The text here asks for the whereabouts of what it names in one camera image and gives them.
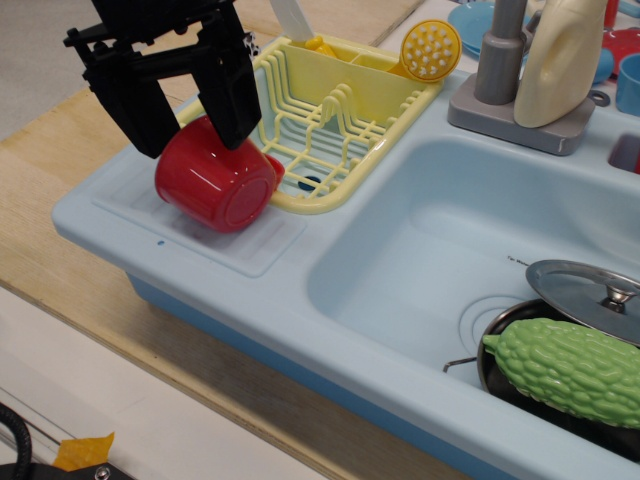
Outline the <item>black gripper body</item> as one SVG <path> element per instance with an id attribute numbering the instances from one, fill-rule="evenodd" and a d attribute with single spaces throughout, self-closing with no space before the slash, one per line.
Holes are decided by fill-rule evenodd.
<path id="1" fill-rule="evenodd" d="M 159 79 L 190 74 L 206 83 L 238 75 L 238 16 L 231 1 L 95 1 L 100 22 L 67 32 L 64 45 L 76 50 L 84 76 L 135 75 Z M 144 56 L 139 44 L 151 46 L 170 32 L 185 34 L 200 25 L 197 42 Z"/>

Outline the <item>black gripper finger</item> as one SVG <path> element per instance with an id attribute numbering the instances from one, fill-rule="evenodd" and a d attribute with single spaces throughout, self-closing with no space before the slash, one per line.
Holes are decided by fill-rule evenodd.
<path id="1" fill-rule="evenodd" d="M 250 48 L 235 10 L 217 9 L 202 23 L 192 76 L 224 146 L 239 148 L 261 119 L 261 110 Z"/>
<path id="2" fill-rule="evenodd" d="M 102 107 L 140 153 L 158 157 L 179 131 L 179 123 L 157 80 L 94 68 L 87 68 L 83 76 Z"/>

